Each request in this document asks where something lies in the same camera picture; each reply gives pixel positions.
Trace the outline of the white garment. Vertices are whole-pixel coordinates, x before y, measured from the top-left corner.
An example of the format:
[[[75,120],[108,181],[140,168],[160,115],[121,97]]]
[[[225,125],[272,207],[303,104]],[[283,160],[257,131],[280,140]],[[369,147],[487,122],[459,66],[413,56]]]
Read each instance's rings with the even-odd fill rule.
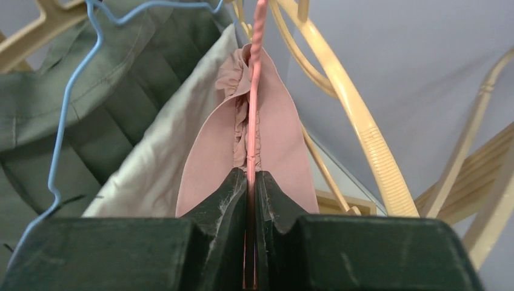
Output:
[[[230,24],[165,103],[83,217],[174,216],[187,157],[201,126],[219,104],[215,98],[219,66],[236,48],[236,29]]]

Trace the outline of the pink wire hanger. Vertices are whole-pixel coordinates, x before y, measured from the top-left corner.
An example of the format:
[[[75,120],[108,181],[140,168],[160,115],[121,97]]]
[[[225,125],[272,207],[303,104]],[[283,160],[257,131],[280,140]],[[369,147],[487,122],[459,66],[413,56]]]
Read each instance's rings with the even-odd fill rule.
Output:
[[[256,214],[255,176],[257,145],[258,85],[261,74],[261,49],[265,32],[268,1],[258,0],[254,14],[252,43],[250,47],[249,69],[251,89],[249,94],[249,121],[247,135],[247,227],[245,234],[245,287],[257,288],[256,271]]]

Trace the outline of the grey pleated skirt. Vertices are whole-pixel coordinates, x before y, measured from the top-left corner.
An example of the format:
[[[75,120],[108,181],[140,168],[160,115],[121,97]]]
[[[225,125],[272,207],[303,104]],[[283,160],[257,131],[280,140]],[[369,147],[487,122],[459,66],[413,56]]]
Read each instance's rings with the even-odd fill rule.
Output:
[[[226,8],[150,8],[124,25],[96,14],[104,42],[72,89],[53,217],[80,217],[165,103],[233,24]],[[47,179],[68,79],[96,42],[90,21],[60,34],[35,72],[1,75],[1,269],[54,196]]]

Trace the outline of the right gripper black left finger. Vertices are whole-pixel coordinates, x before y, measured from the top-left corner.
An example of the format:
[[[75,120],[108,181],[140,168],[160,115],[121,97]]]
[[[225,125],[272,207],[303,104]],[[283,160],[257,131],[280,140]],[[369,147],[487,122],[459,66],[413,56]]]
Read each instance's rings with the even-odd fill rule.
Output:
[[[241,290],[247,180],[181,218],[63,218],[22,243],[2,290]]]

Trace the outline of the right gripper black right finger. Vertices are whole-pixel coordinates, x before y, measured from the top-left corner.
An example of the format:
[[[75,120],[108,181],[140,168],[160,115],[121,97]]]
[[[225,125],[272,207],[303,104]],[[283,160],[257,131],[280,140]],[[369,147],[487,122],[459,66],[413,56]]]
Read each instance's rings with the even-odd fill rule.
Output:
[[[482,290],[456,233],[437,219],[309,214],[258,172],[260,290]]]

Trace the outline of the pink garment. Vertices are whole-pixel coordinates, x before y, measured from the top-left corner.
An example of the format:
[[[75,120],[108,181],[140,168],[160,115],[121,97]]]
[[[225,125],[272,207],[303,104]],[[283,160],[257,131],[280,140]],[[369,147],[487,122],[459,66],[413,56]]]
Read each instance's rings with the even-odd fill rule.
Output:
[[[220,66],[215,104],[187,158],[176,205],[185,215],[221,185],[234,168],[246,168],[250,46]],[[319,210],[301,122],[269,55],[261,52],[256,170],[268,171],[280,189],[309,213]]]

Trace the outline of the blue wire hanger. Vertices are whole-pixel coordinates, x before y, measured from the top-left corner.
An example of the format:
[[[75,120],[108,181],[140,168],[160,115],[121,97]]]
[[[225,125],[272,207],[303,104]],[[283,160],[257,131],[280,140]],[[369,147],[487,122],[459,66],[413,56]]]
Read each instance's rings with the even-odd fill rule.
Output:
[[[61,203],[61,193],[58,190],[58,188],[55,186],[55,178],[59,163],[59,158],[61,155],[61,147],[62,147],[62,141],[64,138],[64,132],[66,128],[66,119],[68,114],[68,107],[70,103],[70,97],[72,94],[73,86],[75,85],[77,79],[79,78],[79,75],[84,71],[86,66],[89,64],[89,62],[93,59],[93,57],[96,55],[96,53],[101,48],[103,41],[104,41],[104,33],[102,31],[102,28],[100,27],[97,17],[94,14],[94,8],[98,7],[100,10],[104,12],[104,14],[107,16],[110,22],[116,24],[116,25],[124,25],[127,22],[129,22],[132,18],[134,18],[136,15],[140,14],[141,12],[152,8],[152,7],[171,7],[171,8],[178,8],[178,9],[206,9],[212,14],[218,13],[223,6],[222,1],[218,1],[217,5],[211,5],[208,2],[177,2],[177,1],[148,1],[143,4],[140,4],[136,6],[134,9],[130,10],[126,15],[121,17],[116,17],[114,14],[110,11],[110,9],[101,1],[85,1],[86,7],[87,7],[87,16],[90,20],[93,28],[96,32],[96,43],[93,46],[93,48],[86,54],[85,58],[79,63],[77,68],[74,70],[74,72],[71,74],[69,80],[67,81],[67,85],[64,90],[63,100],[62,100],[62,107],[61,112],[59,116],[59,122],[58,122],[58,128],[56,133],[56,140],[55,145],[53,149],[52,154],[52,161],[50,164],[50,170],[48,173],[48,180],[47,180],[47,187],[48,190],[53,194],[54,201],[52,205],[45,210],[42,214],[40,214],[37,218],[35,218],[33,221],[31,221],[24,233],[21,236],[21,239],[19,240],[18,245],[13,251],[13,254],[7,264],[7,267],[10,268],[12,264],[15,262],[15,260],[18,258],[21,247],[24,245],[24,243],[27,241],[27,237],[29,233],[43,220],[48,218],[50,214],[52,214],[60,205]]]

